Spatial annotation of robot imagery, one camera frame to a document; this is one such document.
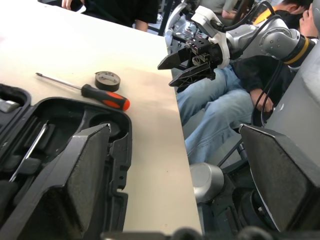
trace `yellow ring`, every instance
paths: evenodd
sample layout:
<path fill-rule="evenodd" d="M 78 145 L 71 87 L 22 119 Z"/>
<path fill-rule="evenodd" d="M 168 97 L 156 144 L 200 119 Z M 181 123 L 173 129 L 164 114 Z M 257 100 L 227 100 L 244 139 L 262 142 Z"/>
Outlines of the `yellow ring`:
<path fill-rule="evenodd" d="M 305 38 L 305 42 L 304 42 L 304 46 L 303 48 L 301 49 L 301 51 L 298 53 L 298 55 L 296 55 L 294 58 L 292 58 L 291 60 L 289 61 L 286 61 L 285 64 L 293 64 L 294 62 L 298 61 L 307 51 L 308 49 L 308 46 L 309 46 L 309 38 Z"/>

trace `robotic arm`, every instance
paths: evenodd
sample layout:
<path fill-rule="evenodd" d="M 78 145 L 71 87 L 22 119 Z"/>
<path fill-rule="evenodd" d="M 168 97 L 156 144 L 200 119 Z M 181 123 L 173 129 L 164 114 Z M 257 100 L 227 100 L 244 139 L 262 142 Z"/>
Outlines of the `robotic arm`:
<path fill-rule="evenodd" d="M 183 88 L 203 78 L 214 79 L 215 68 L 226 67 L 230 60 L 257 55 L 273 56 L 297 68 L 316 44 L 297 30 L 288 29 L 278 15 L 258 25 L 244 24 L 232 29 L 223 26 L 210 9 L 199 6 L 192 20 L 209 39 L 189 41 L 185 48 L 162 60 L 159 70 L 188 61 L 187 69 L 170 82 L 172 87 Z"/>

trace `blue jeans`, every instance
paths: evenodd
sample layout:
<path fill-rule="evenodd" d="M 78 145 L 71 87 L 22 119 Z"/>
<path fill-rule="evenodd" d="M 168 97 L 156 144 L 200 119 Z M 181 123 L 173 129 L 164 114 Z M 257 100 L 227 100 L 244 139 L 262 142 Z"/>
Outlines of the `blue jeans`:
<path fill-rule="evenodd" d="M 215 69 L 215 79 L 202 79 L 177 95 L 182 125 L 204 109 L 201 123 L 185 140 L 190 164 L 203 163 L 237 133 L 241 123 L 250 123 L 253 104 L 231 66 Z"/>

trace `person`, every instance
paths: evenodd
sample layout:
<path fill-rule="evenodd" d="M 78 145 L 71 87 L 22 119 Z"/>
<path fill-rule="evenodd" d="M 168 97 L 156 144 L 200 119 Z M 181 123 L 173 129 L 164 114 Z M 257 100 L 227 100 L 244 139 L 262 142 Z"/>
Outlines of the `person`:
<path fill-rule="evenodd" d="M 301 34 L 307 37 L 315 34 L 306 30 L 309 25 L 314 24 L 310 20 L 311 14 L 310 10 L 304 13 L 303 20 L 300 21 Z M 296 28 L 298 28 L 299 19 L 296 20 L 296 23 Z M 234 129 L 238 128 L 239 124 L 251 123 L 251 115 L 257 97 L 260 96 L 261 89 L 278 64 L 278 61 L 272 57 L 258 56 L 257 58 L 240 60 L 236 67 L 232 64 L 223 69 L 216 68 L 214 80 L 202 79 L 177 94 L 183 126 L 193 115 L 204 109 L 204 116 L 200 124 L 185 140 L 190 164 L 208 161 L 228 138 L 237 134 Z M 253 71 L 246 75 L 244 73 L 247 73 L 248 64 L 254 65 L 254 67 L 251 66 L 250 69 Z M 284 82 L 285 79 L 292 80 L 293 75 L 286 65 L 282 65 L 277 82 Z M 254 82 L 262 82 L 262 84 L 248 85 L 248 83 Z M 278 100 L 281 98 L 281 94 L 282 92 L 275 93 Z M 258 103 L 260 110 L 265 97 L 266 95 Z M 271 95 L 271 100 L 265 106 L 265 111 L 273 110 L 273 104 L 277 100 L 273 97 Z"/>
<path fill-rule="evenodd" d="M 294 15 L 302 14 L 310 6 L 310 0 L 283 0 L 277 5 L 273 6 L 274 11 L 286 11 Z M 262 10 L 261 14 L 258 14 L 258 17 L 253 22 L 253 25 L 257 25 L 265 21 L 270 15 L 271 12 L 269 9 Z"/>
<path fill-rule="evenodd" d="M 73 0 L 62 0 L 62 7 L 71 9 Z M 157 22 L 158 0 L 81 0 L 83 14 L 146 32 L 148 23 Z"/>
<path fill-rule="evenodd" d="M 199 5 L 212 10 L 217 16 L 224 19 L 232 20 L 237 12 L 234 7 L 238 0 L 200 0 Z"/>

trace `yellow shirt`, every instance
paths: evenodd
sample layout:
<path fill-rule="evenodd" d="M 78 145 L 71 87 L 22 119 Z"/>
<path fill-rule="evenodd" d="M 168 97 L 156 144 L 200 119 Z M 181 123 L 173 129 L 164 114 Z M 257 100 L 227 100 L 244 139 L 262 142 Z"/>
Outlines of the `yellow shirt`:
<path fill-rule="evenodd" d="M 256 20 L 253 22 L 253 25 L 257 25 L 265 20 L 267 20 L 267 18 L 271 15 L 271 12 L 269 9 L 265 10 L 263 13 L 261 13 Z"/>

